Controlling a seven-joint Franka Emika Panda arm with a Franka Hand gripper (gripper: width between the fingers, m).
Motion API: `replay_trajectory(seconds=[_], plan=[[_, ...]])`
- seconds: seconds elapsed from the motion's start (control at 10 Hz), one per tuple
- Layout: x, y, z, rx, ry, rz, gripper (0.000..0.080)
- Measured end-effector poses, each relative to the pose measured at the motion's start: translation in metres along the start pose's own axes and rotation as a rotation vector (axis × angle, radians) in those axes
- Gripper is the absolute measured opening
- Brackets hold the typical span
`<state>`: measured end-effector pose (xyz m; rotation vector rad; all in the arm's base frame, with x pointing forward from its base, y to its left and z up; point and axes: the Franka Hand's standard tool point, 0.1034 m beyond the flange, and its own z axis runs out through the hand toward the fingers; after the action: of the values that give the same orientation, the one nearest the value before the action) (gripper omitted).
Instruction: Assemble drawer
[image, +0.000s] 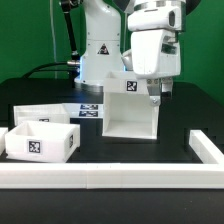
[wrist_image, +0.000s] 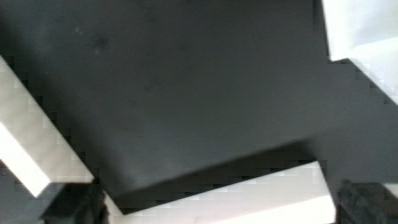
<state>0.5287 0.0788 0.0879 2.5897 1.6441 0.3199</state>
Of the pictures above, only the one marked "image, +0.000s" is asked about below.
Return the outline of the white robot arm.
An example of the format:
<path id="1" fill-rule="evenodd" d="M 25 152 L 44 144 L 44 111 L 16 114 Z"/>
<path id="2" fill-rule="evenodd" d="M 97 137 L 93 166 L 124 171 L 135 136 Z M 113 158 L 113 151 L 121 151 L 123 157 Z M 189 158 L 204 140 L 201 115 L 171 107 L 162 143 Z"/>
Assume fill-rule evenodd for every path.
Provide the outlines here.
<path id="1" fill-rule="evenodd" d="M 84 0 L 86 50 L 77 87 L 101 92 L 103 79 L 114 69 L 132 70 L 146 82 L 150 101 L 172 90 L 180 74 L 178 34 L 185 30 L 186 0 Z"/>

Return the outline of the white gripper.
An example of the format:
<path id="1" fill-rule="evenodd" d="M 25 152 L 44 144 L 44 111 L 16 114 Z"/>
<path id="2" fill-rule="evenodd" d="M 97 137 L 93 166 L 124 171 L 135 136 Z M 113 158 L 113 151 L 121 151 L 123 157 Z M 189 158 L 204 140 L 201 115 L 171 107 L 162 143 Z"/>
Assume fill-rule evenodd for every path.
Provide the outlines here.
<path id="1" fill-rule="evenodd" d="M 171 97 L 173 79 L 181 71 L 180 44 L 175 33 L 164 30 L 146 30 L 133 32 L 131 35 L 133 71 L 138 79 L 147 80 L 147 90 L 152 106 L 161 103 L 162 96 Z"/>

